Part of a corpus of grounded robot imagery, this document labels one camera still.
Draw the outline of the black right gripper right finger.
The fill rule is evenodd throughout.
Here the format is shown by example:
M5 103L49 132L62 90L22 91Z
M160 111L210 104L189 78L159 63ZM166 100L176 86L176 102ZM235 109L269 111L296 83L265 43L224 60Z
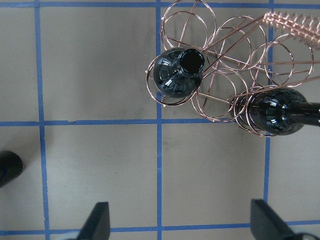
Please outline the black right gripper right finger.
M250 231L255 240L300 239L263 199L250 202Z

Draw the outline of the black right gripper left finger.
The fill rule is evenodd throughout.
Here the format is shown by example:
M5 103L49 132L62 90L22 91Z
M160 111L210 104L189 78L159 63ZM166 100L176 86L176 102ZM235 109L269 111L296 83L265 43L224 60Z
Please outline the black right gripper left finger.
M108 202L95 204L81 228L78 240L108 240L111 234L110 210Z

